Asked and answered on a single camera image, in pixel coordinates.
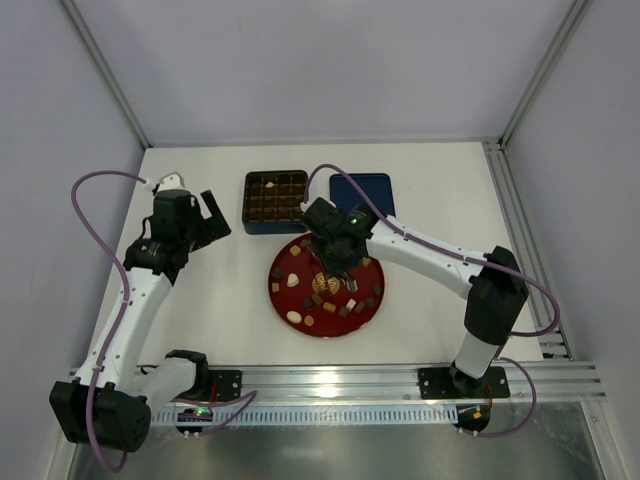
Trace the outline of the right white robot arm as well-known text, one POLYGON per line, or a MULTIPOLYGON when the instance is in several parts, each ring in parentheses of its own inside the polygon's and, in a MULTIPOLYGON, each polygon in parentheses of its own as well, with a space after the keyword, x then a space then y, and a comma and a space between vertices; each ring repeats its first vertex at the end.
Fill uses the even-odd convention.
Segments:
POLYGON ((464 396, 481 393, 493 360, 504 348, 529 290, 512 252, 453 247, 414 232, 367 204, 346 212, 316 198, 301 204, 302 223, 324 270, 348 277, 364 259, 407 268, 466 301, 462 345, 449 367, 453 387, 464 396))

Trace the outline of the right aluminium side rail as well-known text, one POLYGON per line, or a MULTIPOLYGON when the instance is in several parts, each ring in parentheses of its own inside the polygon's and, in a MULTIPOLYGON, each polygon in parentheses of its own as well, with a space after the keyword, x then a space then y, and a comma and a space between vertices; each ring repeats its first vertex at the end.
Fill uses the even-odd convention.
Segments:
MULTIPOLYGON (((482 147, 520 269, 551 289, 507 155, 496 140, 483 142, 482 147)), ((574 360, 561 324, 540 336, 538 341, 544 359, 574 360)))

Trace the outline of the right mounting plate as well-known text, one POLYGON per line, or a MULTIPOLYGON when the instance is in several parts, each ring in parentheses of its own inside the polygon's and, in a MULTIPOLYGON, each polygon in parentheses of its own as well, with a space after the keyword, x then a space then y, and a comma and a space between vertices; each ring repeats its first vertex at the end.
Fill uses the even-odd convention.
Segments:
POLYGON ((417 370, 420 397, 423 400, 506 399, 511 396, 505 370, 492 366, 474 379, 449 367, 417 370))

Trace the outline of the blue chocolate box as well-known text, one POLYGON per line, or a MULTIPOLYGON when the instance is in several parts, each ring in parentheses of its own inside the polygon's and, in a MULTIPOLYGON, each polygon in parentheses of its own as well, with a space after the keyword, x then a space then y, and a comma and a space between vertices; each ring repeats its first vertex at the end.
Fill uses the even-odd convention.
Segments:
POLYGON ((245 175, 242 223, 249 235, 302 234, 300 203, 308 182, 305 170, 251 171, 245 175), (265 188, 274 182, 273 189, 265 188))

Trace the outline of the round red plate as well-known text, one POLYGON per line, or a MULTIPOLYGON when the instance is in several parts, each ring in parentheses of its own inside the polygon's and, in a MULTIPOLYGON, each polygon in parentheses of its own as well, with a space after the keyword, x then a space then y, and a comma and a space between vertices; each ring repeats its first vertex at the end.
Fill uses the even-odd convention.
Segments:
POLYGON ((385 276, 379 261, 366 258, 352 270, 358 281, 357 292, 349 292, 336 277, 329 277, 310 252, 309 233, 291 240, 275 256, 268 271, 270 301, 281 319, 295 330, 311 337, 331 339, 350 335, 365 327, 381 307, 385 293, 385 276), (298 256, 290 248, 301 248, 298 256), (299 277, 295 287, 287 286, 287 277, 299 277), (288 311, 301 314, 298 324, 286 319, 288 311), (306 316, 315 319, 306 326, 306 316))

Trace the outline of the metal tongs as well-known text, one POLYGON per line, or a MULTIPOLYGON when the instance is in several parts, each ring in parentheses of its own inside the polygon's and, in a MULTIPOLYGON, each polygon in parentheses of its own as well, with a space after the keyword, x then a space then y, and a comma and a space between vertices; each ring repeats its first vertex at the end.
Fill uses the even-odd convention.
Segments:
POLYGON ((329 277, 336 277, 341 281, 349 292, 357 292, 359 285, 352 273, 356 266, 356 263, 353 262, 354 255, 352 251, 348 251, 348 255, 344 257, 341 255, 334 256, 328 249, 329 246, 326 242, 316 237, 311 239, 312 255, 316 258, 323 271, 329 277))

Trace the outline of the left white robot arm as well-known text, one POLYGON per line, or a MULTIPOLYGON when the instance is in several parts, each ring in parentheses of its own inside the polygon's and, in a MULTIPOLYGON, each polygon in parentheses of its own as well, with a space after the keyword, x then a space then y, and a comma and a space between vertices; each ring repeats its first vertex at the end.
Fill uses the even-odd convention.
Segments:
POLYGON ((111 314, 70 381, 52 387, 49 402, 66 439, 136 452, 152 416, 176 398, 198 400, 209 389, 205 354, 174 349, 148 375, 138 360, 160 307, 192 253, 231 229, 211 191, 158 191, 141 235, 127 248, 126 279, 111 314))

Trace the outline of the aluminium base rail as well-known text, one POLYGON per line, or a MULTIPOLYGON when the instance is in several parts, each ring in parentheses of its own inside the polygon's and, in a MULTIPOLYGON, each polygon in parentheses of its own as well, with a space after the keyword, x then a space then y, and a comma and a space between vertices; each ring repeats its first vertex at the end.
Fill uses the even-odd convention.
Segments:
POLYGON ((170 402, 151 418, 154 427, 209 429, 228 421, 249 426, 454 424, 479 412, 495 417, 501 404, 530 408, 546 402, 599 402, 606 398, 594 365, 545 360, 500 362, 511 396, 423 400, 417 370, 440 365, 244 366, 241 395, 229 402, 205 398, 170 402))

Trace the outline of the white heart chocolate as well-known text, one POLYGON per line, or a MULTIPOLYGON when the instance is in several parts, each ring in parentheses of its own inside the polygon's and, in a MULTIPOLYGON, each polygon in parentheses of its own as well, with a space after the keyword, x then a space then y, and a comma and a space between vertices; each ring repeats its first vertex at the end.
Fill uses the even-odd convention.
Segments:
POLYGON ((295 287, 298 284, 299 284, 299 277, 294 273, 289 274, 287 277, 287 286, 295 287))

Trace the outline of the blue box lid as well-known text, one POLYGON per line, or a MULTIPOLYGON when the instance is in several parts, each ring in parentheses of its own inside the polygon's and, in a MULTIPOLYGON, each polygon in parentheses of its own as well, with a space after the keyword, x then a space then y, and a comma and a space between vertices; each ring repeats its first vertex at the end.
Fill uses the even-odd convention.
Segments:
MULTIPOLYGON (((365 192, 384 215, 396 216, 391 178, 386 173, 350 173, 350 177, 365 192)), ((364 200, 342 175, 329 179, 330 201, 344 211, 350 211, 364 200)))

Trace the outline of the white oval chocolate bottom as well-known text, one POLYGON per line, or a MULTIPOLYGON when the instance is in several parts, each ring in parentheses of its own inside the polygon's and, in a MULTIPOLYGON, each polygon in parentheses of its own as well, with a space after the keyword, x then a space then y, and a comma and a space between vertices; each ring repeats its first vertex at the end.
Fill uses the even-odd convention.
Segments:
POLYGON ((288 311, 286 313, 286 319, 291 323, 298 324, 302 321, 302 316, 296 311, 288 311))

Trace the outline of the left mounting plate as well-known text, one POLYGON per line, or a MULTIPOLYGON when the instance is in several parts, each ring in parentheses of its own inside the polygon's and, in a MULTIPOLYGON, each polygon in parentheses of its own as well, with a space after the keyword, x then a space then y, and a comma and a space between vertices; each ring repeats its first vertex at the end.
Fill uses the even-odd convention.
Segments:
POLYGON ((229 402, 240 397, 241 388, 240 370, 210 369, 205 399, 213 403, 229 402))

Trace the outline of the mounting plate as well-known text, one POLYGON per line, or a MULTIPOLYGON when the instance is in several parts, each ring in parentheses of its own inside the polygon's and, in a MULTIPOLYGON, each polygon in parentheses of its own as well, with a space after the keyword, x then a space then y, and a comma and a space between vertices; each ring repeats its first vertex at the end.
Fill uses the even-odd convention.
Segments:
POLYGON ((423 400, 506 399, 511 396, 505 370, 492 366, 474 379, 449 367, 417 370, 420 397, 423 400))
POLYGON ((205 399, 213 403, 229 402, 240 397, 241 388, 240 370, 210 369, 205 399))

